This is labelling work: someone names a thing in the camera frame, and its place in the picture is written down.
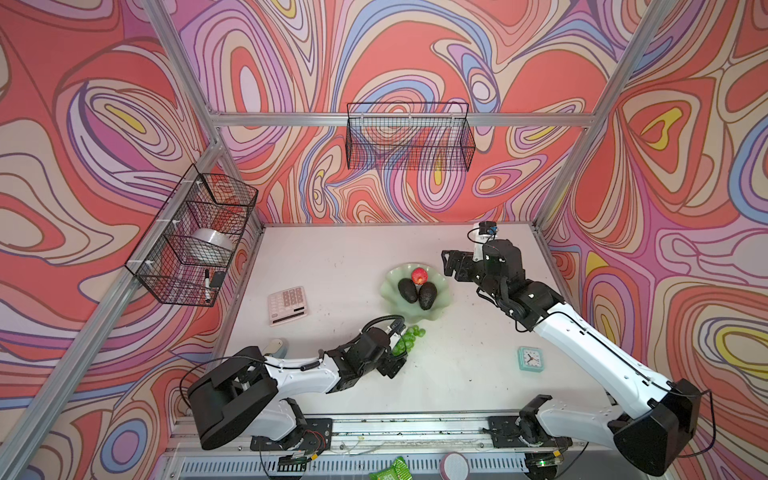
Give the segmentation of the red fake apple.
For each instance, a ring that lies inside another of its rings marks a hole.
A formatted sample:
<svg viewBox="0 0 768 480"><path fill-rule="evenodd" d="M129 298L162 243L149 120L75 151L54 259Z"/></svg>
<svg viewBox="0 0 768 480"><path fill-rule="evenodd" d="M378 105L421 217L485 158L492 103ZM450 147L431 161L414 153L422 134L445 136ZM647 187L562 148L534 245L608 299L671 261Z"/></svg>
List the red fake apple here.
<svg viewBox="0 0 768 480"><path fill-rule="evenodd" d="M417 285L424 285L429 280L429 275L426 269L422 267L415 268L411 272L411 281Z"/></svg>

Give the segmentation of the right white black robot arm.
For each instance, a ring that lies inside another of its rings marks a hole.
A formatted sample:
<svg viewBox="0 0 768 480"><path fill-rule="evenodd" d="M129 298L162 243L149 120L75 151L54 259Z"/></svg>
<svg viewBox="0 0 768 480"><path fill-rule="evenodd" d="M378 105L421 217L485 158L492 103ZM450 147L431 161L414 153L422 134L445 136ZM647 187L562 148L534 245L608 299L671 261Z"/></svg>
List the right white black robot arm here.
<svg viewBox="0 0 768 480"><path fill-rule="evenodd" d="M703 392L634 359L558 292L529 279L520 249L497 231L496 223L483 221L467 234L472 251L442 251L445 276L474 283L480 298L558 347L615 402L583 407L540 394L519 411L510 433L532 446L571 438L612 447L638 470L662 476L696 433Z"/></svg>

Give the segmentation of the dark avocado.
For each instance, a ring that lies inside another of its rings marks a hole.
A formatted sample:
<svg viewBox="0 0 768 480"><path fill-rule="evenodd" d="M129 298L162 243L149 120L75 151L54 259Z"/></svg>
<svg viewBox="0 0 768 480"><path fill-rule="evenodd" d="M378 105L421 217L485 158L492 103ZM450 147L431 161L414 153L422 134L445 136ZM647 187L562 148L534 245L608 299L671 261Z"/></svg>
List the dark avocado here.
<svg viewBox="0 0 768 480"><path fill-rule="evenodd" d="M416 284L412 281L411 278L402 278L399 280L398 284L398 291L400 296L409 304L416 303L419 298L418 290L416 287Z"/></svg>
<svg viewBox="0 0 768 480"><path fill-rule="evenodd" d="M427 281L424 285L420 286L418 294L420 308L422 310L430 310L438 296L437 287L432 282Z"/></svg>

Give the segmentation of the green grape bunch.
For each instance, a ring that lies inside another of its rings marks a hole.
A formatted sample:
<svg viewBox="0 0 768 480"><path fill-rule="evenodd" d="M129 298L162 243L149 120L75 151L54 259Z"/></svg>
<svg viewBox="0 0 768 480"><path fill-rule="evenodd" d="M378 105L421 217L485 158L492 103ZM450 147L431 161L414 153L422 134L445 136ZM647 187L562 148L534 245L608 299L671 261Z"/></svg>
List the green grape bunch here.
<svg viewBox="0 0 768 480"><path fill-rule="evenodd" d="M426 330L417 325L409 327L392 349L395 357L409 354L414 348L415 343L426 335Z"/></svg>

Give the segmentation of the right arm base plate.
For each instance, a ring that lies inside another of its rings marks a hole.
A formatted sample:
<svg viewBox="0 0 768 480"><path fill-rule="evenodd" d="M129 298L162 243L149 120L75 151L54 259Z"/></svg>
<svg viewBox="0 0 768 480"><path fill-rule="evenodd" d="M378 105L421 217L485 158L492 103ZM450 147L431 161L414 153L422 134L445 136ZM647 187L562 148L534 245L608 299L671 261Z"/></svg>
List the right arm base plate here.
<svg viewBox="0 0 768 480"><path fill-rule="evenodd" d="M491 437L495 448L568 449L573 445L573 440L569 437L555 437L547 434L536 419L502 415L490 416L487 421L488 426L483 432Z"/></svg>

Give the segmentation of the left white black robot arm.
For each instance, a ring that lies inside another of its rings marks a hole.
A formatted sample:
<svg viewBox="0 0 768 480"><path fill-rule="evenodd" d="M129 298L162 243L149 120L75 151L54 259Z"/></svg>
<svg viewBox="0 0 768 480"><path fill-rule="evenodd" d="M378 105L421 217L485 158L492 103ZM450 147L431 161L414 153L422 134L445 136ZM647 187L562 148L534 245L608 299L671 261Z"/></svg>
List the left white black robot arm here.
<svg viewBox="0 0 768 480"><path fill-rule="evenodd" d="M394 352L405 331L403 316L386 315L313 358L276 358L256 346L225 357L183 394L201 448L218 449L243 435L268 439L283 450L298 445L313 433L296 397L351 389L373 371L394 378L407 361L405 352Z"/></svg>

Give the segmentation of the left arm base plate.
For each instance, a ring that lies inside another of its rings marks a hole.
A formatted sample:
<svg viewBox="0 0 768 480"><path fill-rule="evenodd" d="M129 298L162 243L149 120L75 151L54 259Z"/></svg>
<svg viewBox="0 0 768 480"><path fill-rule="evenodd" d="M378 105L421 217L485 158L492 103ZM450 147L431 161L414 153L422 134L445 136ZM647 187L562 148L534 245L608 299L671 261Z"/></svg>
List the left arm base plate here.
<svg viewBox="0 0 768 480"><path fill-rule="evenodd" d="M284 439L275 441L266 437L253 436L250 450L254 452L295 452L320 454L331 444L333 419L330 417L310 418L290 432Z"/></svg>

